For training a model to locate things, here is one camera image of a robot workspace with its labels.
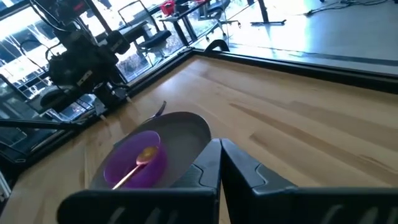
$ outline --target spoon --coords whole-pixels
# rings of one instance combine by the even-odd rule
[[[157,118],[158,116],[162,115],[162,113],[164,111],[164,108],[166,107],[166,104],[167,104],[167,102],[163,101],[162,106],[159,108],[159,110],[156,112],[156,114],[152,115],[150,118],[146,119],[142,123],[148,122],[148,121],[150,121],[150,120],[152,120],[154,118]]]
[[[126,183],[127,180],[129,180],[134,173],[138,170],[138,168],[147,165],[157,154],[158,148],[156,146],[149,146],[146,147],[138,156],[136,159],[136,164],[137,166],[130,171],[127,175],[125,175],[113,188],[118,189],[120,186],[122,186],[124,183]]]

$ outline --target chair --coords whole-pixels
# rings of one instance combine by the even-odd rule
[[[221,29],[221,31],[223,32],[223,36],[226,37],[226,34],[223,30],[223,24],[232,24],[234,22],[237,22],[239,28],[241,27],[241,23],[237,20],[227,20],[227,21],[221,20],[222,13],[225,12],[225,9],[229,6],[230,3],[231,0],[216,0],[216,2],[214,3],[209,2],[199,9],[200,21],[210,20],[210,19],[214,19],[217,21],[217,26],[214,26],[206,33],[205,36],[207,41],[210,40],[208,38],[208,35],[210,33],[213,33],[217,27]]]
[[[149,52],[151,53],[160,53],[161,54],[161,58],[164,59],[165,55],[162,51],[162,48],[166,46],[167,43],[167,38],[169,38],[172,33],[166,29],[165,24],[163,23],[163,27],[164,30],[160,30],[159,26],[157,25],[155,19],[152,17],[152,15],[150,14],[149,10],[145,7],[145,5],[140,1],[133,1],[132,3],[129,3],[128,5],[122,7],[121,9],[118,10],[119,15],[122,17],[122,20],[124,21],[124,23],[126,25],[128,25],[129,23],[125,21],[125,19],[123,18],[123,16],[121,15],[120,11],[122,11],[123,9],[125,9],[128,6],[131,6],[135,3],[139,2],[141,4],[141,6],[144,8],[144,12],[145,14],[148,16],[149,20],[151,21],[151,23],[153,23],[155,29],[156,29],[156,33],[153,36],[148,36],[145,35],[144,36],[144,41],[141,43],[137,43],[137,39],[134,40],[134,45],[137,48],[137,51],[140,51],[142,53],[145,53],[146,55],[148,55]]]

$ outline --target gold spoon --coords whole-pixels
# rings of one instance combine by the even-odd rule
[[[153,160],[153,158],[156,156],[157,154],[157,150],[158,148],[156,146],[149,146],[146,147],[138,156],[136,159],[136,164],[137,166],[130,171],[127,175],[125,175],[113,188],[114,189],[118,189],[120,188],[120,186],[122,186],[124,183],[126,183],[127,180],[130,179],[130,177],[132,177],[132,175],[136,172],[136,170],[138,170],[139,167],[144,166],[146,164],[148,164],[151,160]]]

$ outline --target wooden countertop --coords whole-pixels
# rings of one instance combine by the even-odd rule
[[[194,57],[23,173],[0,223],[56,223],[60,202],[164,100],[299,186],[398,186],[398,96]]]

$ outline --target red object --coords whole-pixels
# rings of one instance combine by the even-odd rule
[[[165,16],[170,16],[174,13],[174,5],[174,0],[167,0],[160,5],[160,10]]]
[[[85,6],[84,2],[81,2],[79,4],[77,4],[75,7],[73,7],[74,11],[79,11],[79,9],[83,8]]]

